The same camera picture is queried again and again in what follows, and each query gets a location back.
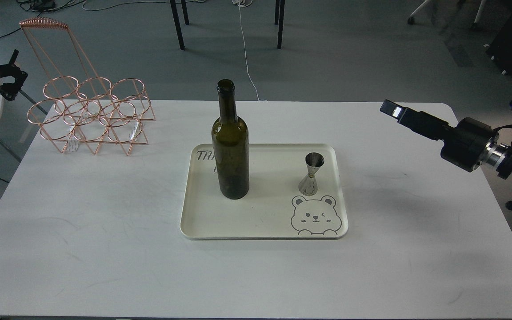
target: white table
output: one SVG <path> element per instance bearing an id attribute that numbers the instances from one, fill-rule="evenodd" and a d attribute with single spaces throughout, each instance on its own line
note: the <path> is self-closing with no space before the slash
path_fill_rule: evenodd
<path id="1" fill-rule="evenodd" d="M 34 140 L 0 201 L 0 315 L 512 318 L 512 233 L 484 175 L 380 103 L 239 102 L 252 143 L 335 149 L 350 226 L 235 241 L 179 231 L 218 104 L 154 104 L 150 144 L 130 156 Z M 447 105 L 404 105 L 457 123 Z"/>

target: bottle neck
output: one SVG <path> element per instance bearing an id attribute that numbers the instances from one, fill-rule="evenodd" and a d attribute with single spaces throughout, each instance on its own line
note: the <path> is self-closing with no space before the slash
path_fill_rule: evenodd
<path id="1" fill-rule="evenodd" d="M 236 115 L 236 101 L 234 92 L 219 92 L 220 122 L 222 124 L 233 124 L 238 122 Z"/>

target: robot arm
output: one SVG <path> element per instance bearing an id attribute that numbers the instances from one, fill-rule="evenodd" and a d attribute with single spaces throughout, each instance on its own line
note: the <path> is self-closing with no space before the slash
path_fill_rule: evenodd
<path id="1" fill-rule="evenodd" d="M 425 112 L 402 107 L 384 100 L 380 111 L 398 120 L 399 124 L 433 140 L 442 140 L 441 157 L 465 171 L 472 172 L 482 164 L 492 166 L 498 176 L 506 179 L 512 173 L 512 142 L 498 144 L 498 130 L 472 118 L 464 118 L 453 128 L 447 122 Z"/>

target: bear ear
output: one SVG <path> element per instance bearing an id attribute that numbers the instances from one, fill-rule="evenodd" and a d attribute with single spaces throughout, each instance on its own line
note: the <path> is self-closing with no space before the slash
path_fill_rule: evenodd
<path id="1" fill-rule="evenodd" d="M 293 197 L 292 204 L 294 207 L 297 208 L 297 206 L 300 205 L 301 203 L 303 203 L 304 201 L 306 201 L 305 198 L 303 198 L 300 195 L 297 195 L 297 196 Z"/>
<path id="2" fill-rule="evenodd" d="M 333 198 L 330 195 L 323 196 L 323 198 L 321 198 L 321 201 L 331 205 L 332 207 L 335 207 L 335 198 Z"/>

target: white chair leg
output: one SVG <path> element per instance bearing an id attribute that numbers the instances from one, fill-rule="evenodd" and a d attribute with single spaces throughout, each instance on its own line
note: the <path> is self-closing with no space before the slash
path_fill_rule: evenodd
<path id="1" fill-rule="evenodd" d="M 477 10 L 477 15 L 475 16 L 474 24 L 478 23 L 481 19 L 481 14 L 483 13 L 483 8 L 485 7 L 485 2 L 487 0 L 481 0 L 481 4 L 479 5 L 479 9 Z"/>
<path id="2" fill-rule="evenodd" d="M 410 14 L 410 16 L 414 16 L 416 13 L 418 13 L 420 10 L 422 10 L 425 6 L 427 6 L 430 2 L 432 2 L 432 0 L 424 0 L 424 2 L 422 2 L 422 4 L 420 4 L 420 6 L 418 8 L 416 8 L 416 10 L 414 10 L 414 12 L 412 12 Z"/>

